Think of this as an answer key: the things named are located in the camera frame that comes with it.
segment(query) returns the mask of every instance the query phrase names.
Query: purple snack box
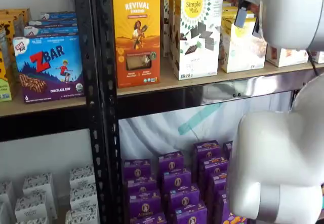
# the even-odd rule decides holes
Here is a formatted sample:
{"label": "purple snack box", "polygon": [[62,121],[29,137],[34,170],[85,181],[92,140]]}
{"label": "purple snack box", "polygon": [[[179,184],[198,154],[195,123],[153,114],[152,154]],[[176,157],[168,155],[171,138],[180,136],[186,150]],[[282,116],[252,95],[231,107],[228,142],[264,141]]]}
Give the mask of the purple snack box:
{"label": "purple snack box", "polygon": [[207,208],[203,201],[176,209],[173,224],[206,224]]}
{"label": "purple snack box", "polygon": [[125,160],[124,179],[149,177],[151,175],[151,160]]}
{"label": "purple snack box", "polygon": [[217,202],[215,202],[215,224],[239,223],[247,224],[248,219],[245,217],[236,216],[229,211],[225,191],[219,192]]}
{"label": "purple snack box", "polygon": [[146,218],[136,221],[134,224],[167,224],[167,219],[163,212],[156,215],[148,216]]}
{"label": "purple snack box", "polygon": [[205,200],[208,177],[212,173],[227,171],[228,160],[225,157],[201,159],[199,163],[199,189],[201,198]]}
{"label": "purple snack box", "polygon": [[222,153],[222,149],[216,140],[196,143],[193,147],[192,181],[197,182],[200,159],[216,157]]}
{"label": "purple snack box", "polygon": [[138,177],[127,181],[128,194],[156,190],[156,179],[153,176]]}
{"label": "purple snack box", "polygon": [[129,197],[129,218],[131,223],[161,211],[159,190],[135,193]]}

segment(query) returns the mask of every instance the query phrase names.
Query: white small box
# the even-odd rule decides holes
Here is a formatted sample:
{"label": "white small box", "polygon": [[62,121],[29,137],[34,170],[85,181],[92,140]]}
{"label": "white small box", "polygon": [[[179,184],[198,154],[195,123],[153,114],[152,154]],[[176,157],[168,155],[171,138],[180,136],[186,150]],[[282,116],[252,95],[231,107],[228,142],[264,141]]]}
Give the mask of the white small box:
{"label": "white small box", "polygon": [[40,191],[45,191],[50,213],[54,219],[57,219],[57,203],[51,173],[28,176],[25,178],[23,185],[23,192],[25,195],[36,194]]}
{"label": "white small box", "polygon": [[12,222],[16,222],[15,205],[16,196],[12,182],[0,183],[0,202],[4,202],[7,208],[8,215]]}
{"label": "white small box", "polygon": [[83,209],[72,210],[66,213],[65,224],[99,224],[97,205]]}
{"label": "white small box", "polygon": [[35,220],[38,218],[49,218],[50,209],[46,203],[45,191],[30,194],[17,200],[15,213],[17,221]]}
{"label": "white small box", "polygon": [[70,205],[71,210],[86,208],[89,205],[97,205],[96,184],[90,183],[83,188],[71,189]]}
{"label": "white small box", "polygon": [[70,171],[71,189],[82,188],[96,182],[93,166],[74,168]]}
{"label": "white small box", "polygon": [[274,48],[269,45],[267,47],[266,60],[277,67],[284,67],[307,63],[308,54],[305,50],[297,51],[291,49],[281,49]]}

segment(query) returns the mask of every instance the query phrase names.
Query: snack box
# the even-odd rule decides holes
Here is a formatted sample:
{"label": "snack box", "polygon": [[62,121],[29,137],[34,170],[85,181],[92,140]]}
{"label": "snack box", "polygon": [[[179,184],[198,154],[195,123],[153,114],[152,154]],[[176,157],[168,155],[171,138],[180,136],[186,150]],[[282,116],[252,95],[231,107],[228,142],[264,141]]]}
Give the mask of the snack box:
{"label": "snack box", "polygon": [[225,191],[219,192],[219,198],[216,202],[214,213],[215,213],[215,224],[223,224],[223,223],[247,224],[248,223],[248,220],[245,217],[236,216],[229,211],[229,206],[226,200]]}
{"label": "snack box", "polygon": [[62,33],[78,33],[77,25],[34,25],[26,26],[24,29],[24,36]]}
{"label": "snack box", "polygon": [[41,13],[39,15],[40,20],[60,20],[60,19],[75,19],[75,12],[49,12],[49,13]]}
{"label": "snack box", "polygon": [[17,84],[10,61],[6,30],[2,28],[0,28],[0,88],[0,102],[11,101],[17,93]]}
{"label": "snack box", "polygon": [[160,0],[113,0],[119,88],[160,81],[159,6]]}
{"label": "snack box", "polygon": [[96,184],[90,183],[83,188],[75,188],[70,190],[71,210],[86,208],[89,205],[97,205]]}
{"label": "snack box", "polygon": [[134,224],[167,224],[167,219],[163,212],[156,215],[137,220]]}
{"label": "snack box", "polygon": [[44,191],[52,218],[57,219],[58,205],[54,191],[53,176],[51,173],[26,177],[22,190],[24,195],[36,194],[40,191]]}
{"label": "snack box", "polygon": [[179,80],[217,74],[223,0],[175,0],[173,71]]}
{"label": "snack box", "polygon": [[291,50],[267,47],[266,60],[277,67],[284,67],[308,62],[308,54],[305,50]]}
{"label": "snack box", "polygon": [[175,210],[174,224],[206,224],[207,208],[203,201]]}
{"label": "snack box", "polygon": [[76,33],[15,38],[13,44],[26,103],[84,95],[83,67]]}
{"label": "snack box", "polygon": [[222,149],[216,140],[200,142],[193,145],[193,164],[192,164],[192,180],[198,180],[199,161],[203,158],[211,158],[219,156]]}
{"label": "snack box", "polygon": [[70,171],[71,189],[82,188],[90,183],[95,183],[95,172],[93,165],[74,168]]}
{"label": "snack box", "polygon": [[14,186],[11,181],[0,183],[0,202],[6,205],[6,210],[11,219],[11,222],[16,221],[15,216],[15,205],[16,205],[16,195],[14,192]]}
{"label": "snack box", "polygon": [[160,213],[161,196],[159,190],[136,193],[129,196],[129,218],[131,222]]}
{"label": "snack box", "polygon": [[170,31],[169,31],[169,12],[170,12],[170,3],[169,0],[163,0],[163,4],[160,5],[160,23],[163,24],[161,26],[161,35],[163,34],[163,38],[161,40],[161,53],[164,57],[169,56],[170,51]]}
{"label": "snack box", "polygon": [[50,208],[47,205],[46,193],[29,194],[17,200],[15,214],[17,222],[49,218]]}
{"label": "snack box", "polygon": [[201,198],[205,200],[208,177],[212,173],[227,171],[228,160],[225,157],[204,158],[199,162],[199,189]]}
{"label": "snack box", "polygon": [[149,177],[151,175],[151,160],[125,160],[124,179]]}
{"label": "snack box", "polygon": [[146,192],[157,189],[156,179],[153,176],[129,179],[126,182],[127,193]]}
{"label": "snack box", "polygon": [[264,67],[267,44],[252,35],[255,22],[255,18],[246,19],[244,27],[239,28],[234,25],[235,18],[222,21],[225,56],[220,64],[226,73]]}
{"label": "snack box", "polygon": [[76,24],[76,19],[60,19],[60,20],[32,20],[28,25],[72,25]]}

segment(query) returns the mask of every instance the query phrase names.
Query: cardboard box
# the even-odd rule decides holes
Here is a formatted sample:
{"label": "cardboard box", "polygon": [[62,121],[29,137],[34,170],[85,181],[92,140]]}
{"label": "cardboard box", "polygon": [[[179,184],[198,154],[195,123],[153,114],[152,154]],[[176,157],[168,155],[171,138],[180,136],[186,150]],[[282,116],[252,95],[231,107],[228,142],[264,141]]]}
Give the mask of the cardboard box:
{"label": "cardboard box", "polygon": [[84,95],[79,36],[43,34],[14,38],[19,79],[26,103]]}
{"label": "cardboard box", "polygon": [[179,80],[217,74],[223,0],[175,0],[173,71]]}
{"label": "cardboard box", "polygon": [[86,208],[90,205],[98,205],[96,184],[90,183],[83,188],[75,188],[70,191],[71,210]]}
{"label": "cardboard box", "polygon": [[6,205],[8,215],[11,222],[16,221],[15,206],[16,206],[16,195],[14,192],[14,186],[12,182],[6,181],[0,183],[0,202]]}
{"label": "cardboard box", "polygon": [[176,209],[174,224],[206,224],[207,208],[203,201]]}
{"label": "cardboard box", "polygon": [[266,60],[277,67],[284,67],[308,62],[308,54],[305,50],[291,50],[267,47]]}
{"label": "cardboard box", "polygon": [[160,81],[160,0],[113,0],[118,87]]}
{"label": "cardboard box", "polygon": [[159,190],[136,193],[129,197],[129,218],[131,222],[160,213],[161,196]]}
{"label": "cardboard box", "polygon": [[0,28],[0,87],[0,102],[11,101],[17,93],[17,84],[9,56],[6,30],[2,28]]}
{"label": "cardboard box", "polygon": [[34,25],[26,26],[24,29],[24,36],[33,36],[41,34],[65,34],[78,33],[77,25]]}
{"label": "cardboard box", "polygon": [[51,212],[47,204],[46,193],[43,191],[18,199],[15,214],[18,222],[49,218]]}
{"label": "cardboard box", "polygon": [[264,67],[267,44],[252,35],[255,22],[255,18],[246,19],[244,27],[239,28],[234,25],[234,18],[222,21],[225,57],[220,64],[226,73]]}
{"label": "cardboard box", "polygon": [[151,175],[151,160],[125,160],[124,179],[149,177]]}

